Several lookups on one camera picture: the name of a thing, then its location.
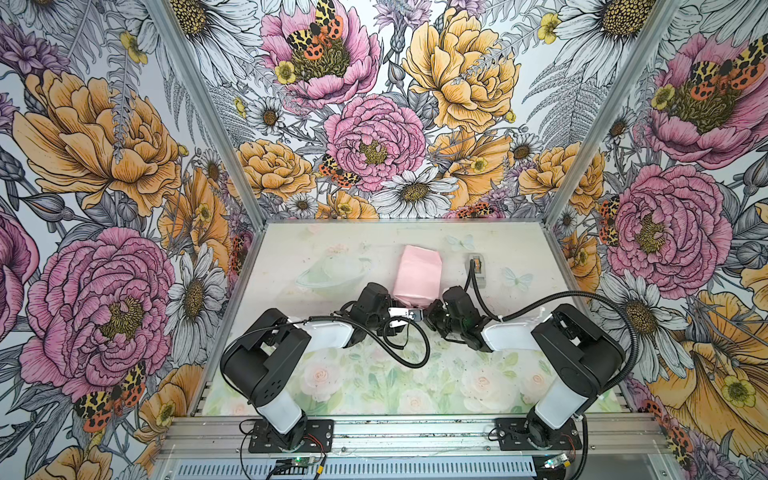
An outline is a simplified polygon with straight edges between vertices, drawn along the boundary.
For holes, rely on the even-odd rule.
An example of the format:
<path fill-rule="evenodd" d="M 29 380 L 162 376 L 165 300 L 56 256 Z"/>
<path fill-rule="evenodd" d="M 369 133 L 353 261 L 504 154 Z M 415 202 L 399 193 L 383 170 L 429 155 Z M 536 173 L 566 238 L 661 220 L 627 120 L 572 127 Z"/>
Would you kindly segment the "purple wrapping paper sheet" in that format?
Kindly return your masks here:
<path fill-rule="evenodd" d="M 409 308 L 426 308 L 441 289 L 442 259 L 437 251 L 407 245 L 401 255 L 392 296 Z"/>

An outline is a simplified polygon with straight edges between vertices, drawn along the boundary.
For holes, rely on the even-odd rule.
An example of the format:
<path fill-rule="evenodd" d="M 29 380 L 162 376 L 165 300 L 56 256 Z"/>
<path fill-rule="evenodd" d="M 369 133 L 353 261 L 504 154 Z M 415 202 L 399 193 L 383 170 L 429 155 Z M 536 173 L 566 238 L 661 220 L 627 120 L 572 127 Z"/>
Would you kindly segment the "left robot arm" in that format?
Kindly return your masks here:
<path fill-rule="evenodd" d="M 293 449 L 307 431 L 307 414 L 286 386 L 308 353 L 343 350 L 370 338 L 401 366 L 420 369 L 428 363 L 428 335 L 408 315 L 397 315 L 401 303 L 382 285 L 370 282 L 357 299 L 324 316 L 291 320 L 277 308 L 264 311 L 245 333 L 232 340 L 219 361 L 225 383 L 244 397 L 274 433 Z M 424 355 L 410 361 L 401 355 L 406 343 L 391 338 L 415 330 L 424 343 Z"/>

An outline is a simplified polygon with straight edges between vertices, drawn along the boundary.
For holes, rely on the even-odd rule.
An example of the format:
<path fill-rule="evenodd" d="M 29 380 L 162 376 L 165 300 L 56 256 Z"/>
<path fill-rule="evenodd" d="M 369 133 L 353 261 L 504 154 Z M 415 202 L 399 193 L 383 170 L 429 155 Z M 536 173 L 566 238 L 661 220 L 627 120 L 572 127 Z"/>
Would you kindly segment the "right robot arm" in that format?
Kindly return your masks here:
<path fill-rule="evenodd" d="M 568 303 L 555 307 L 542 320 L 523 319 L 554 300 L 566 298 L 593 300 L 613 311 L 628 328 L 629 345 L 622 346 Z M 424 320 L 443 339 L 457 340 L 475 351 L 537 350 L 543 353 L 556 379 L 516 429 L 540 447 L 575 418 L 583 416 L 600 395 L 623 381 L 639 356 L 638 335 L 626 309 L 591 292 L 553 293 L 515 313 L 499 317 L 488 312 L 482 314 L 469 293 L 461 287 L 451 287 L 426 308 Z"/>

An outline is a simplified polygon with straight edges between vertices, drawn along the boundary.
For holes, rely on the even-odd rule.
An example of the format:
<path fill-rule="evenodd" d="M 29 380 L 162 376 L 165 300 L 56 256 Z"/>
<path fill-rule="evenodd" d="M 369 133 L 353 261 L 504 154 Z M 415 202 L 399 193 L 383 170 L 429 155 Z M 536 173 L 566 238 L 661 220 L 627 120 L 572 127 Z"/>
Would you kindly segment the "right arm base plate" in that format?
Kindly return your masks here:
<path fill-rule="evenodd" d="M 501 451 L 573 453 L 582 448 L 579 431 L 573 420 L 568 420 L 559 429 L 553 429 L 541 421 L 524 417 L 496 418 L 487 439 L 496 442 Z"/>

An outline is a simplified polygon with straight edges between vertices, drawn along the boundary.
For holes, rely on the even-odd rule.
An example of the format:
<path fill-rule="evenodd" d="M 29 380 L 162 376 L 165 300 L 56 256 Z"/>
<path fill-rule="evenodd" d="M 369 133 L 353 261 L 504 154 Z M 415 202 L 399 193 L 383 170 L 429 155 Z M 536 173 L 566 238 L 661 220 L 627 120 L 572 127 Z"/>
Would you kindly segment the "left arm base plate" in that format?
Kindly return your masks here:
<path fill-rule="evenodd" d="M 251 454 L 329 453 L 335 422 L 329 419 L 301 419 L 285 434 L 266 420 L 257 419 L 248 435 Z"/>

